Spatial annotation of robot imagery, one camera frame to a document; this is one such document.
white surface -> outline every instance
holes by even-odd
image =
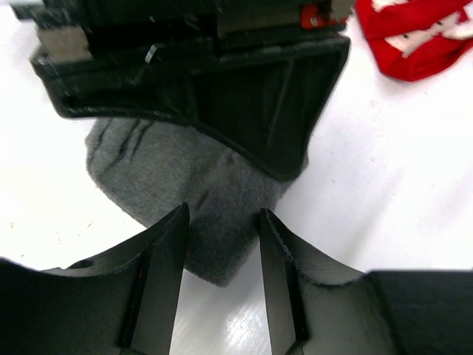
[[[143,227],[84,168],[91,121],[55,114],[28,63],[32,25],[0,8],[0,253],[68,266]],[[334,258],[371,268],[473,267],[473,53],[407,84],[378,73],[356,20],[349,64],[279,204],[288,226]],[[218,289],[185,272],[171,353],[270,354],[256,251]]]
[[[0,0],[0,6],[2,5],[26,5],[26,4],[42,4],[42,0]]]

